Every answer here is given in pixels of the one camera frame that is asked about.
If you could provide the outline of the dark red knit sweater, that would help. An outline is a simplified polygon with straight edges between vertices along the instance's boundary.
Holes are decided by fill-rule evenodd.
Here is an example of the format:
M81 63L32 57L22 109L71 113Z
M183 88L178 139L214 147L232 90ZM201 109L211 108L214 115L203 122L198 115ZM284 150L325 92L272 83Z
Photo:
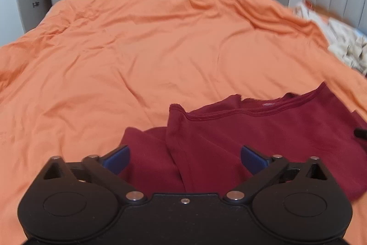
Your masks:
M249 178L240 161L249 146L292 162L320 157L355 200L366 192L366 142L353 132L365 127L326 84L267 101L232 95L191 112L172 104L166 126L125 130L131 159L121 177L146 195L224 194Z

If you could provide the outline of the cream crumpled garment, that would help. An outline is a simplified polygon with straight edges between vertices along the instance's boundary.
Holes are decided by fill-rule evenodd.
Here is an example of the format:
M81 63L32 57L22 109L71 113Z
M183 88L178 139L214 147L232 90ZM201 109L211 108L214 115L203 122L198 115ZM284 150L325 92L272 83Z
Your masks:
M339 20L325 17L299 2L293 13L316 23L328 41L328 50L350 68L366 76L366 35Z

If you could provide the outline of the orange duvet cover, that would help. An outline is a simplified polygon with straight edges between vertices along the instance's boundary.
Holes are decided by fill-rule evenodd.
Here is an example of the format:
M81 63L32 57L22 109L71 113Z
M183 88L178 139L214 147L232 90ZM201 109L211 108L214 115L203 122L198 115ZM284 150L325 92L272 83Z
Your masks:
M23 194L53 155L77 161L127 127L164 126L229 95L274 99L325 82L366 116L366 79L275 0L63 0L1 47L1 243L21 244Z

